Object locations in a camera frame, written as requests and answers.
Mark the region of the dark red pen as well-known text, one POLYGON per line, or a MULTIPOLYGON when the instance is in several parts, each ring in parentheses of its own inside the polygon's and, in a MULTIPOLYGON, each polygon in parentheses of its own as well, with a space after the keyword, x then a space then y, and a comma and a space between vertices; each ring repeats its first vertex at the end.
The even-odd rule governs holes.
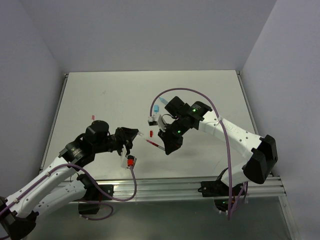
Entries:
POLYGON ((157 143, 155 143, 155 142, 153 142, 153 141, 151 141, 151 140, 148 140, 148 139, 147 139, 146 142, 148 142, 149 144, 157 147, 158 149, 161 149, 161 150, 165 151, 165 148, 164 148, 163 146, 160 146, 159 144, 157 144, 157 143))

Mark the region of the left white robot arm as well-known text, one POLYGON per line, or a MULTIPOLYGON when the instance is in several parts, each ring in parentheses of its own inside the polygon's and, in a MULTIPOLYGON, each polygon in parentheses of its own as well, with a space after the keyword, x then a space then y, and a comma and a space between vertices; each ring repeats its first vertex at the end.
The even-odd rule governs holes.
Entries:
POLYGON ((109 200, 117 198, 99 187, 84 169, 96 154, 117 152, 121 166, 134 170, 131 155, 136 128, 118 127, 114 134, 109 124, 95 120, 84 133, 68 143, 54 161, 26 186, 0 199, 0 224, 12 240, 21 240, 33 231, 37 218, 73 201, 99 204, 97 193, 109 200))

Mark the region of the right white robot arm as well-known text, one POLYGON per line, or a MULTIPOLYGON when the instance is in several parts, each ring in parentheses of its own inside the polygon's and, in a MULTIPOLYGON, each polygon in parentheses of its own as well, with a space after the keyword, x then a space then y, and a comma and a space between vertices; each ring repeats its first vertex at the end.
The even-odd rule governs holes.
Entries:
POLYGON ((164 143, 166 155, 178 150, 183 144, 183 135, 190 129, 212 135, 236 150, 243 161, 223 170, 216 183, 217 191, 229 194, 233 188, 245 182, 263 184, 278 160, 275 139, 246 131, 232 122, 217 116, 212 108, 201 101, 188 105, 175 96, 166 106, 174 118, 166 123, 160 114, 149 118, 159 126, 158 136, 164 143))

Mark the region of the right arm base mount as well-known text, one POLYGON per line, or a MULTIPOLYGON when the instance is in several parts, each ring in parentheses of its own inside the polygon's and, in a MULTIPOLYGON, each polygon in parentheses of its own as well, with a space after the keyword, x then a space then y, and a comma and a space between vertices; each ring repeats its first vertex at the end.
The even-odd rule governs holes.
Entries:
MULTIPOLYGON (((232 200, 231 200, 231 207, 236 202, 236 197, 239 195, 241 190, 243 189, 244 184, 240 183, 232 188, 232 200)), ((245 190, 241 193, 240 196, 245 196, 247 194, 248 186, 244 188, 245 190)), ((202 181, 200 183, 200 188, 197 190, 199 193, 202 194, 202 197, 209 198, 209 197, 227 197, 227 199, 218 199, 214 200, 214 204, 216 208, 222 212, 226 212, 228 210, 228 199, 229 199, 229 187, 225 185, 220 180, 215 181, 202 181)))

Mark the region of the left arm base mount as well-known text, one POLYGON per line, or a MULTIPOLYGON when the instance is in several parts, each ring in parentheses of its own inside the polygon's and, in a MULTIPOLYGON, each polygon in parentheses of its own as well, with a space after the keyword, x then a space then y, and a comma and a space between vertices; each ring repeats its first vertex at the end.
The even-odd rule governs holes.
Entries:
MULTIPOLYGON (((103 184, 99 185, 99 187, 108 195, 113 196, 114 194, 114 186, 112 184, 103 184)), ((91 186, 87 189, 82 200, 85 201, 93 201, 93 202, 102 202, 102 201, 111 201, 112 199, 108 196, 101 194, 100 191, 96 189, 95 186, 91 186)), ((78 213, 80 215, 96 215, 100 210, 100 205, 98 203, 78 203, 78 213)))

